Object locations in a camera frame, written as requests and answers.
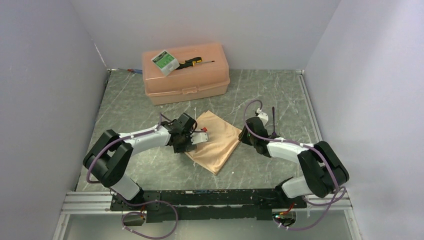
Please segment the peach satin napkin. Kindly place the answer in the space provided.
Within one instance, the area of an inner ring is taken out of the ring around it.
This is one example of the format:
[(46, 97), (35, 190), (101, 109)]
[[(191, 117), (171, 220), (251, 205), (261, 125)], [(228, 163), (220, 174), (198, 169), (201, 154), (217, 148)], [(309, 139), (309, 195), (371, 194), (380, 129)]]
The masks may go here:
[(239, 141), (241, 129), (231, 125), (211, 111), (202, 113), (196, 122), (207, 129), (208, 141), (198, 143), (194, 151), (185, 154), (195, 163), (217, 175)]

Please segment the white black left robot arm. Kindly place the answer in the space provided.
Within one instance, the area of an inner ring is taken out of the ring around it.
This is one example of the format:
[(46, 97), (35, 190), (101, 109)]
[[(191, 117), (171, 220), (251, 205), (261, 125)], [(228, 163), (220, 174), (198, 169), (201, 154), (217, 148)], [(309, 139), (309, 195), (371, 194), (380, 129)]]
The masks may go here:
[(145, 202), (145, 194), (126, 174), (130, 159), (165, 146), (172, 147), (175, 154), (191, 152), (208, 139), (207, 129), (199, 129), (197, 121), (185, 112), (173, 120), (161, 114), (154, 126), (134, 132), (106, 130), (83, 159), (86, 181), (114, 191), (129, 209), (137, 210)]

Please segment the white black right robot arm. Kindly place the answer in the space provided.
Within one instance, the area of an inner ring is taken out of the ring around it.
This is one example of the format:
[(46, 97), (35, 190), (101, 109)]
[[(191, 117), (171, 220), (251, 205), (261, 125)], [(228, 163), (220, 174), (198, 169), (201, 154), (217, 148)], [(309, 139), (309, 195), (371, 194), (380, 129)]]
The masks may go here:
[(269, 135), (258, 116), (245, 121), (239, 140), (254, 147), (260, 155), (300, 165), (302, 176), (288, 178), (276, 187), (275, 200), (282, 208), (289, 207), (296, 197), (324, 198), (350, 179), (349, 172), (326, 141), (305, 144)]

